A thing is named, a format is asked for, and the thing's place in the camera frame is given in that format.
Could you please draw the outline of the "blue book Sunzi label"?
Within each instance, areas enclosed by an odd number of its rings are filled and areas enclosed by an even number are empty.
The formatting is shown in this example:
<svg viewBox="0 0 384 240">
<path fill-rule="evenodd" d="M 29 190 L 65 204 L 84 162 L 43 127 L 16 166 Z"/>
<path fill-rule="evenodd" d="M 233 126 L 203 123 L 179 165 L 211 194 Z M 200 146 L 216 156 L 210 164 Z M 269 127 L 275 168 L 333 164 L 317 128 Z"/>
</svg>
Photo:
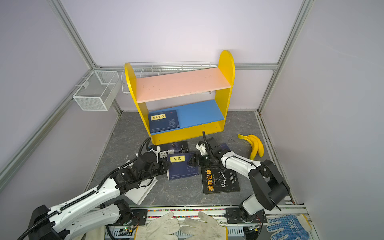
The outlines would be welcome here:
<svg viewBox="0 0 384 240">
<path fill-rule="evenodd" d="M 180 127 L 176 110 L 149 113 L 150 133 L 159 133 Z"/>
</svg>

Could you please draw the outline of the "blue book Yijing label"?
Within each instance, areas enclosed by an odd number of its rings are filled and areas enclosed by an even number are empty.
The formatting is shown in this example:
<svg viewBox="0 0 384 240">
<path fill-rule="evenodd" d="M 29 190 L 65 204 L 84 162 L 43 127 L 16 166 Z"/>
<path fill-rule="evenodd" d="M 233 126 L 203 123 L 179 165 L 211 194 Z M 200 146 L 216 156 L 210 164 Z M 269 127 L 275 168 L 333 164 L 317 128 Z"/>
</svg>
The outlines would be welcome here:
<svg viewBox="0 0 384 240">
<path fill-rule="evenodd" d="M 168 155 L 167 160 L 171 162 L 171 166 L 167 172 L 168 179 L 171 181 L 198 176 L 200 174 L 200 169 L 188 164 L 188 162 L 194 160 L 195 157 L 196 153 Z"/>
</svg>

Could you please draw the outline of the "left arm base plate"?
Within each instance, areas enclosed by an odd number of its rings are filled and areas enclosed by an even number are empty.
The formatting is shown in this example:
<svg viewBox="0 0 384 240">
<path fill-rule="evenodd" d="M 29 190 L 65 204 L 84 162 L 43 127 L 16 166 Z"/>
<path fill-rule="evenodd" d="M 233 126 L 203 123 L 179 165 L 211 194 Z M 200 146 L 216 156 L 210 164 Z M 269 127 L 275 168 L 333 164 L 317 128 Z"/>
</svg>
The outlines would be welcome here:
<svg viewBox="0 0 384 240">
<path fill-rule="evenodd" d="M 147 209 L 132 209 L 131 215 L 121 223 L 121 226 L 144 226 L 148 218 Z"/>
</svg>

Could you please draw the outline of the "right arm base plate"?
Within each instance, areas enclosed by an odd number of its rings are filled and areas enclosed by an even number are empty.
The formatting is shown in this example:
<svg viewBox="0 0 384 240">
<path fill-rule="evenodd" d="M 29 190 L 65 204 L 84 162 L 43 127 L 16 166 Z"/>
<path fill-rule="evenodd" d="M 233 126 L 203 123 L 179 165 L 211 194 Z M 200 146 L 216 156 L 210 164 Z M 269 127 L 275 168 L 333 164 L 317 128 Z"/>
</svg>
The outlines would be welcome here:
<svg viewBox="0 0 384 240">
<path fill-rule="evenodd" d="M 228 224 L 264 224 L 267 218 L 264 210 L 260 210 L 253 215 L 248 214 L 244 209 L 226 208 L 224 217 Z"/>
</svg>

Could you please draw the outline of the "black wolf cover book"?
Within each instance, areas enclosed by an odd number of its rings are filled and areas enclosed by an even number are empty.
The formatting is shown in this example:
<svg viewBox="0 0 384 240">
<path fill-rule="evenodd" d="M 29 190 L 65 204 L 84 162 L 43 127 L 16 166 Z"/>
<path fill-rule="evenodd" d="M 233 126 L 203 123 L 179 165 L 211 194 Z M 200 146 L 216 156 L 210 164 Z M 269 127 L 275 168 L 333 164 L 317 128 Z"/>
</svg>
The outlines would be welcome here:
<svg viewBox="0 0 384 240">
<path fill-rule="evenodd" d="M 159 145 L 159 147 L 161 148 L 161 151 L 159 153 L 159 156 L 161 159 L 167 158 L 168 155 L 189 152 L 189 146 L 187 141 L 163 144 L 163 145 Z"/>
</svg>

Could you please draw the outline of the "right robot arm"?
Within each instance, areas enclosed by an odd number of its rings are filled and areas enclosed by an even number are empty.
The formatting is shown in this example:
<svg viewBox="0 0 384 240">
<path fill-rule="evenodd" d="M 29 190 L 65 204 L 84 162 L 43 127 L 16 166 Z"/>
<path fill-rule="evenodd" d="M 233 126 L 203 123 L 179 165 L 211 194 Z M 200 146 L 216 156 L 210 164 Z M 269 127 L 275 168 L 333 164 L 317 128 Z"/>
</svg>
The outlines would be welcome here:
<svg viewBox="0 0 384 240">
<path fill-rule="evenodd" d="M 285 178 L 270 160 L 252 161 L 236 154 L 226 144 L 218 145 L 214 138 L 197 143 L 198 152 L 188 161 L 189 166 L 205 169 L 232 170 L 249 179 L 254 194 L 239 208 L 245 217 L 261 210 L 272 210 L 291 192 Z"/>
</svg>

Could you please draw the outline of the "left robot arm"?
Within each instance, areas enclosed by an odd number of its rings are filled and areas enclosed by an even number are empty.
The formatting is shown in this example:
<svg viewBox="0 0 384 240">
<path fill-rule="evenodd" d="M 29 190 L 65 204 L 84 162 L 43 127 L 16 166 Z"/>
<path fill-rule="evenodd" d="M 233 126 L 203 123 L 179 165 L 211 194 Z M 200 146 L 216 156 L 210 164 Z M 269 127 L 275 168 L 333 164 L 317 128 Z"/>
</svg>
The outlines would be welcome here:
<svg viewBox="0 0 384 240">
<path fill-rule="evenodd" d="M 133 218 L 132 210 L 118 196 L 144 187 L 167 173 L 171 162 L 147 152 L 112 170 L 96 187 L 51 208 L 42 205 L 33 211 L 29 226 L 19 237 L 23 240 L 71 240 L 94 228 L 126 224 Z"/>
</svg>

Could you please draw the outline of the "blue book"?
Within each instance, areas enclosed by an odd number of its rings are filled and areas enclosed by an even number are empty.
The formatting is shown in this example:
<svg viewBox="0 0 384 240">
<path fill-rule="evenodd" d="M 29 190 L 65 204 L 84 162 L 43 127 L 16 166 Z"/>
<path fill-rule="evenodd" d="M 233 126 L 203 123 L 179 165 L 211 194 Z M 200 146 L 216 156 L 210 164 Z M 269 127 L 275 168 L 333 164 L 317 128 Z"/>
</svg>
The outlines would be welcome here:
<svg viewBox="0 0 384 240">
<path fill-rule="evenodd" d="M 227 152 L 231 152 L 231 149 L 227 146 L 226 143 L 222 143 L 218 146 L 219 150 L 218 152 L 220 153 L 227 153 Z"/>
</svg>

